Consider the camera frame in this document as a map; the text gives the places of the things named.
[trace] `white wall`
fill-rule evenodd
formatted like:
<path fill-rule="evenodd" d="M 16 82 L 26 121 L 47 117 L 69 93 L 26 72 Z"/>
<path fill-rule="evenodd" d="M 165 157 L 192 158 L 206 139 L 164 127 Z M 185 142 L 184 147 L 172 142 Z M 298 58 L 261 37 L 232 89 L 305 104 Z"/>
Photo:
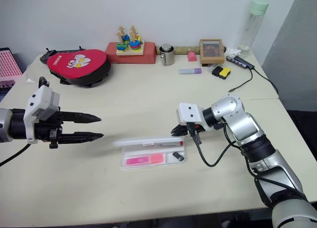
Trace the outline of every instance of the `white wall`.
<path fill-rule="evenodd" d="M 267 0 L 254 43 L 262 63 L 293 3 Z M 104 50 L 116 42 L 119 25 L 133 24 L 157 45 L 197 46 L 201 38 L 222 38 L 234 46 L 251 0 L 0 0 L 0 47 L 8 46 L 26 64 L 45 47 Z"/>

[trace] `red wooden block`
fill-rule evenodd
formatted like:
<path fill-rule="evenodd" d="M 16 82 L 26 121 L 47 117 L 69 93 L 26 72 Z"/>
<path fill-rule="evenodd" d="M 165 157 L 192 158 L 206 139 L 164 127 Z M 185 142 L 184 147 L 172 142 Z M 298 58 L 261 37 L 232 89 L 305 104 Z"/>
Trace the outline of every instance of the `red wooden block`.
<path fill-rule="evenodd" d="M 155 43 L 144 43 L 143 55 L 130 55 L 130 56 L 117 56 L 115 53 L 117 43 L 109 43 L 105 50 L 107 59 L 113 63 L 126 63 L 126 64 L 155 64 L 157 58 Z"/>

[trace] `water bottle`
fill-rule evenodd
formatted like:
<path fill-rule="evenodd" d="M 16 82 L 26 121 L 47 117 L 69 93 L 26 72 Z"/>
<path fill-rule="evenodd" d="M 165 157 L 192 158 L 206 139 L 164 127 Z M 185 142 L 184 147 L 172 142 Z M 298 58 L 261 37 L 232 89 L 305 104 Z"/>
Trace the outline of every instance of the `water bottle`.
<path fill-rule="evenodd" d="M 263 0 L 253 0 L 250 8 L 249 17 L 245 25 L 243 34 L 238 45 L 241 50 L 240 56 L 245 58 L 248 56 L 252 43 L 258 33 L 262 23 L 264 14 L 268 7 L 268 3 Z"/>

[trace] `green bottle cap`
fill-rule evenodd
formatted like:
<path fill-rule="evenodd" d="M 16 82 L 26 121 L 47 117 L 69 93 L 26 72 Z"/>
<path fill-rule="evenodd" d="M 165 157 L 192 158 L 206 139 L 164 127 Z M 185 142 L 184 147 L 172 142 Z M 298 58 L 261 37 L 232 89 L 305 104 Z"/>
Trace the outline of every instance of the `green bottle cap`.
<path fill-rule="evenodd" d="M 268 2 L 264 0 L 253 0 L 250 8 L 250 13 L 254 15 L 264 15 L 268 7 Z"/>

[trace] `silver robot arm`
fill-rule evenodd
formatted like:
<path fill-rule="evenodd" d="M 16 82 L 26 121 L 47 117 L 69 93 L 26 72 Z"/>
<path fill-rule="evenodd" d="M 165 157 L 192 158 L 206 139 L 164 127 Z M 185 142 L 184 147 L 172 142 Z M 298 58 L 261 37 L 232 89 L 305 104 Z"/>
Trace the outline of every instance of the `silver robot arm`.
<path fill-rule="evenodd" d="M 173 135 L 188 131 L 199 143 L 198 132 L 226 124 L 246 158 L 263 203 L 273 208 L 274 228 L 317 228 L 317 211 L 306 200 L 301 182 L 252 115 L 245 112 L 239 97 L 227 94 L 207 109 L 180 103 L 177 116 L 180 126 L 172 131 Z"/>

